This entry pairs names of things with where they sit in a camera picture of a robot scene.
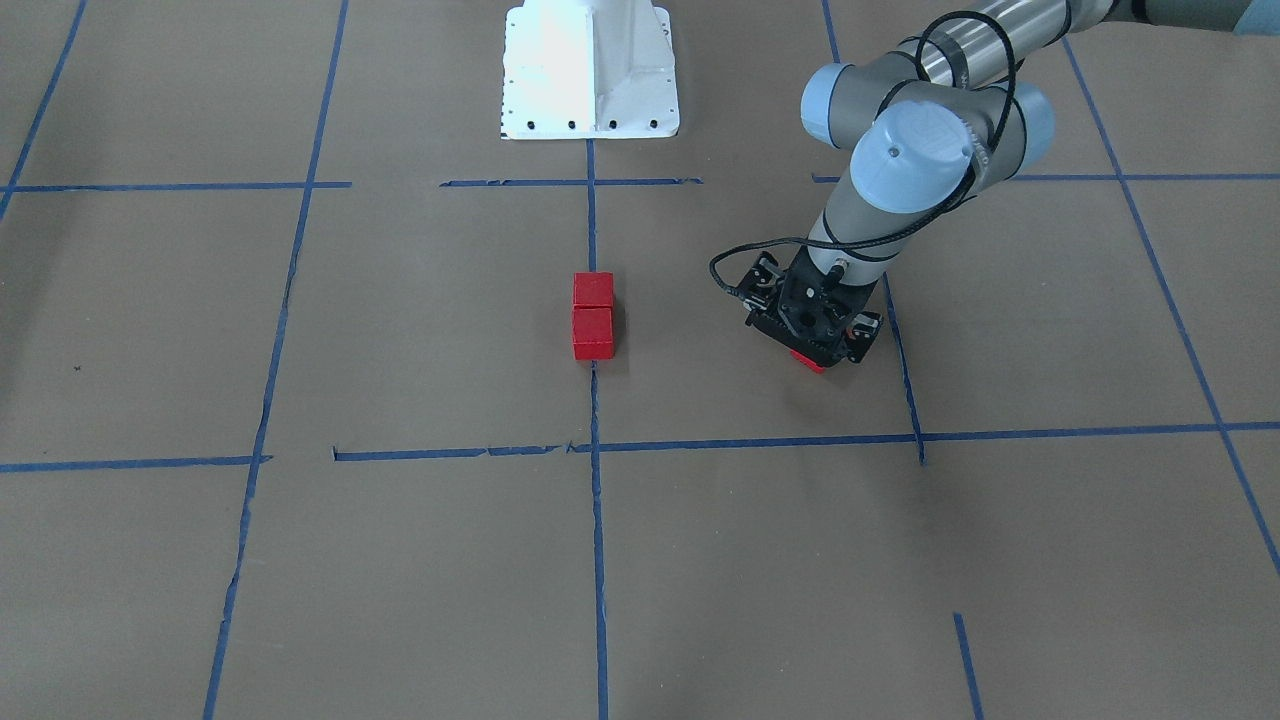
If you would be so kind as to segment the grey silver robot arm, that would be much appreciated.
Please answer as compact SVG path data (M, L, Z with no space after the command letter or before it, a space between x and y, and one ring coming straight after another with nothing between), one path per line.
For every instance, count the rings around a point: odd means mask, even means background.
M882 327L867 304L909 240L1050 150L1056 115L1023 61L1105 22L1274 36L1277 4L982 1L870 63L819 68L801 120L847 169L806 234L742 246L756 259L724 292L746 325L815 370L861 361Z

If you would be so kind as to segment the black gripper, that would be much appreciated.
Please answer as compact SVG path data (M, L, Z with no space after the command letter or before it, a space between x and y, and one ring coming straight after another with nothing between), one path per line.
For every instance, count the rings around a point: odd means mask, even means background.
M764 251L744 275L745 324L822 366L860 363L883 327L881 314L865 310L874 288L820 272L806 251L786 269Z

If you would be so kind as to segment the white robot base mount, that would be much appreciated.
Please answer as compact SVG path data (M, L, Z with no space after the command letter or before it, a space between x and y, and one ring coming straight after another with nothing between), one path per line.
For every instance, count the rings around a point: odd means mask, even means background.
M524 1L504 19L503 140L668 138L681 124L669 13Z

